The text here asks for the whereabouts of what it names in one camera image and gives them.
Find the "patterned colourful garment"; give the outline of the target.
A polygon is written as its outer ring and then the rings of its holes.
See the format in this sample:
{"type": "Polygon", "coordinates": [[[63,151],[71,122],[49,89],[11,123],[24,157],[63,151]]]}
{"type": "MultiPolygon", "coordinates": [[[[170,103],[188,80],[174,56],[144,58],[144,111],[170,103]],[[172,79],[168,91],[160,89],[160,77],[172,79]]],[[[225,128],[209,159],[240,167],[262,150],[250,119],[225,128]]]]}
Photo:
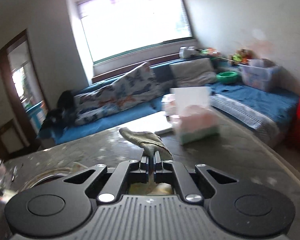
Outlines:
{"type": "MultiPolygon", "coordinates": [[[[128,128],[120,128],[119,133],[129,142],[143,149],[143,157],[147,156],[153,159],[156,152],[159,153],[161,161],[173,160],[173,156],[164,145],[161,137],[151,132],[133,132],[128,128]]],[[[149,182],[135,183],[130,186],[129,194],[145,195],[170,195],[173,194],[173,188],[167,183],[155,183],[153,171],[149,172],[149,182]]]]}

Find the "white book on table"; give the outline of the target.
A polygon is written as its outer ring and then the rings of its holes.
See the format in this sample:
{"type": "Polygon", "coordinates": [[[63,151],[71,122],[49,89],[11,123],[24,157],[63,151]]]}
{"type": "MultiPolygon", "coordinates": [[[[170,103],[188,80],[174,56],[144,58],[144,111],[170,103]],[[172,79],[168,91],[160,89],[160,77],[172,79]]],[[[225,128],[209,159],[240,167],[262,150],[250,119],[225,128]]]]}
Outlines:
{"type": "Polygon", "coordinates": [[[159,120],[158,122],[154,122],[152,124],[150,131],[156,135],[163,135],[173,132],[173,127],[172,124],[167,120],[159,120]]]}

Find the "pink tissue pack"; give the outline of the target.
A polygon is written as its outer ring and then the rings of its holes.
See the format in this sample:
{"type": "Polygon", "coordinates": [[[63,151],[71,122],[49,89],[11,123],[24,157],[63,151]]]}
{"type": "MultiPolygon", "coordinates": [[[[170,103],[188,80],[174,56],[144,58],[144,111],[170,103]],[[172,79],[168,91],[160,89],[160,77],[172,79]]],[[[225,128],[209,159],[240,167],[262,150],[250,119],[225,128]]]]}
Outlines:
{"type": "Polygon", "coordinates": [[[181,87],[171,88],[170,94],[162,98],[162,110],[179,144],[218,134],[218,116],[212,110],[210,95],[209,87],[181,87]]]}

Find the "blue sofa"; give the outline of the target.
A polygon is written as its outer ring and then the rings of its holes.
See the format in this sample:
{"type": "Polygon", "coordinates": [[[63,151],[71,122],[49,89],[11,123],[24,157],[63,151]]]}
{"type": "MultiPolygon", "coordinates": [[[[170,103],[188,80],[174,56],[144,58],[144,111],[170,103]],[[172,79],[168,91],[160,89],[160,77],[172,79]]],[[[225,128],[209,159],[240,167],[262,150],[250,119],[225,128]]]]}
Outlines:
{"type": "Polygon", "coordinates": [[[261,89],[218,81],[208,57],[145,62],[113,80],[74,92],[64,91],[38,133],[42,141],[70,142],[106,129],[164,112],[183,142],[195,131],[217,131],[216,109],[251,130],[266,144],[276,144],[296,113],[299,97],[272,82],[280,66],[263,68],[261,89]]]}

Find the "butterfly print quilt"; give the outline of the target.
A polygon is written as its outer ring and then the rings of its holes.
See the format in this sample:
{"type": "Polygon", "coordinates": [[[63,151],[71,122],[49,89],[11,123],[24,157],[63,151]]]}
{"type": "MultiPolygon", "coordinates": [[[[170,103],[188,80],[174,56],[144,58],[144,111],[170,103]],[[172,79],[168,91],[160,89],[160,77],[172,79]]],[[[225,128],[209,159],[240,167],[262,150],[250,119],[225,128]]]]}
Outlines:
{"type": "Polygon", "coordinates": [[[145,62],[113,83],[74,96],[77,126],[94,122],[150,101],[163,94],[153,70],[145,62]]]}

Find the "black bag on sofa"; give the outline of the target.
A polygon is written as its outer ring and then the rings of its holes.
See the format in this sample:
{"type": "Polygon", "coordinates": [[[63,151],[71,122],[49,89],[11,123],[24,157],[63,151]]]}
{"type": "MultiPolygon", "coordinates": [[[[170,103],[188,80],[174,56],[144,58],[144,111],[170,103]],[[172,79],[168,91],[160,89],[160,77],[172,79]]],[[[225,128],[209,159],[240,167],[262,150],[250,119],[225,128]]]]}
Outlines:
{"type": "Polygon", "coordinates": [[[57,101],[57,107],[48,111],[40,128],[40,139],[59,138],[65,129],[72,125],[76,118],[74,93],[71,90],[64,91],[57,101]]]}

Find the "grey folded cushion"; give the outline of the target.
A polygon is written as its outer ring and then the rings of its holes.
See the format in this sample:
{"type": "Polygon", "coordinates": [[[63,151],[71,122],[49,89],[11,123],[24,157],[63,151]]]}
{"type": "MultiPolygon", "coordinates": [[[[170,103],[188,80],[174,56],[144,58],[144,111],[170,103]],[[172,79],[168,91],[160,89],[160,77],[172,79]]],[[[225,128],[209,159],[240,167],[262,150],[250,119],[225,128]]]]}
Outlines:
{"type": "Polygon", "coordinates": [[[217,81],[209,58],[174,63],[170,65],[170,69],[177,87],[198,87],[217,81]]]}

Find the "green plastic basin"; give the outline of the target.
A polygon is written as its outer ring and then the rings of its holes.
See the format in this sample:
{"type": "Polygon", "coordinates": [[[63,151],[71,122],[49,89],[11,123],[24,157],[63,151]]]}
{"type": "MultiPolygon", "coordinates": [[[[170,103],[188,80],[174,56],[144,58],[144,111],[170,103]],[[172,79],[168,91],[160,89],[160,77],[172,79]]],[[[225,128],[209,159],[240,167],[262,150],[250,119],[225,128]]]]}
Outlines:
{"type": "Polygon", "coordinates": [[[237,82],[238,74],[236,72],[220,72],[216,77],[218,82],[228,85],[237,82]]]}

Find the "white plush toy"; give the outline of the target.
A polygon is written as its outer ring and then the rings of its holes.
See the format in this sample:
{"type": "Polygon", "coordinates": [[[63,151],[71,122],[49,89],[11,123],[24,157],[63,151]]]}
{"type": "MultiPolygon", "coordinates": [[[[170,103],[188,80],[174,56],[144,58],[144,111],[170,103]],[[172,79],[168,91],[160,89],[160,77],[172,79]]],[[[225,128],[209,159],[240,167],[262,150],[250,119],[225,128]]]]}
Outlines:
{"type": "Polygon", "coordinates": [[[179,57],[181,59],[189,59],[195,56],[199,55],[199,50],[194,47],[194,46],[190,46],[190,47],[180,47],[179,50],[179,57]]]}

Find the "clear plastic storage box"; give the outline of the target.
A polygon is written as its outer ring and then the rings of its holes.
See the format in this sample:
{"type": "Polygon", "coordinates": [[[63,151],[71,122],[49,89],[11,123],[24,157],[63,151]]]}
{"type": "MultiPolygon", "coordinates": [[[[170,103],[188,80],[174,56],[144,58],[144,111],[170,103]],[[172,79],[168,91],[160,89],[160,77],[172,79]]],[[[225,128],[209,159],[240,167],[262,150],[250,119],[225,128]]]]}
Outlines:
{"type": "Polygon", "coordinates": [[[268,59],[250,59],[248,64],[240,64],[242,81],[264,92],[273,90],[279,81],[281,66],[268,59]]]}

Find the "colourful toys pile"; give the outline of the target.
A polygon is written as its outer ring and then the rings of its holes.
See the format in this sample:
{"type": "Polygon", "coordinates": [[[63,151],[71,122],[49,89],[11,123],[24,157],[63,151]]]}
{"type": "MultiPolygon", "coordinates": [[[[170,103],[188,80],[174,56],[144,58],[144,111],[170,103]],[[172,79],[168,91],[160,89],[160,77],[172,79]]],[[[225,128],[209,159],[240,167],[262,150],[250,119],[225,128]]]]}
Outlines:
{"type": "Polygon", "coordinates": [[[231,64],[232,66],[245,64],[248,65],[249,61],[253,58],[254,54],[248,49],[239,49],[234,54],[229,54],[227,57],[223,56],[215,48],[203,48],[199,50],[201,55],[209,55],[211,57],[223,60],[231,64]]]}

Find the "brown wooden door frame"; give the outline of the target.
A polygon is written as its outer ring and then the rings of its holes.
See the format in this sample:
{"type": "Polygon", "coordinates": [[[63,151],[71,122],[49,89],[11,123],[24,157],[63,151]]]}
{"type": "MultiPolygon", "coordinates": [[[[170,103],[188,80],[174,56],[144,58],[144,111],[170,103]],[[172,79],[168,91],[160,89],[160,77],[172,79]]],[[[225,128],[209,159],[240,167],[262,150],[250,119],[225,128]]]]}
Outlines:
{"type": "Polygon", "coordinates": [[[0,75],[23,135],[29,145],[39,146],[38,133],[50,107],[38,78],[26,30],[0,49],[0,75]]]}

